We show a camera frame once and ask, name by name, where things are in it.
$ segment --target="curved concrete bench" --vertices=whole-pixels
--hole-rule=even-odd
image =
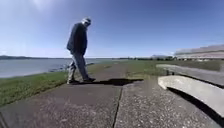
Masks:
[[[208,71],[204,69],[188,68],[188,67],[169,65],[169,64],[158,64],[156,65],[156,67],[164,69],[172,73],[185,75],[188,77],[206,81],[214,85],[217,85],[220,88],[224,88],[224,73],[223,72]]]
[[[158,83],[164,89],[174,88],[195,97],[224,117],[223,89],[199,80],[175,75],[159,77]]]

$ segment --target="shoreline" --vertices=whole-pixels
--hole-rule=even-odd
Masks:
[[[90,65],[94,65],[94,64],[96,64],[96,63],[89,63],[89,64],[86,64],[86,66],[90,66]],[[66,71],[68,71],[68,68],[69,68],[69,65],[62,65],[62,67],[55,68],[55,69],[49,69],[48,71],[45,71],[45,72],[36,72],[36,73],[28,73],[28,74],[15,75],[15,76],[9,76],[9,77],[0,77],[0,79],[26,77],[26,76],[41,75],[41,74],[53,73],[53,72],[66,72]]]

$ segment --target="concrete path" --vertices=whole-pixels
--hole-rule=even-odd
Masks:
[[[157,77],[123,87],[115,128],[221,128],[180,96],[163,90]]]
[[[100,82],[63,85],[6,105],[0,122],[9,128],[219,127],[191,103],[161,89],[156,78],[127,80],[125,71],[114,64],[94,74]]]

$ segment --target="man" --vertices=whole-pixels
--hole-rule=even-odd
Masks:
[[[74,25],[68,44],[67,49],[72,55],[72,63],[69,67],[68,81],[67,84],[77,84],[79,83],[74,79],[74,73],[76,67],[78,67],[79,72],[82,76],[83,82],[93,82],[95,79],[90,78],[86,72],[86,62],[84,55],[87,48],[87,28],[91,25],[91,20],[89,18],[84,18],[80,23]]]

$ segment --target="water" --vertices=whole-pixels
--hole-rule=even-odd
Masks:
[[[86,63],[99,63],[110,59],[86,59]],[[49,72],[69,65],[71,59],[0,60],[0,78],[25,76]]]

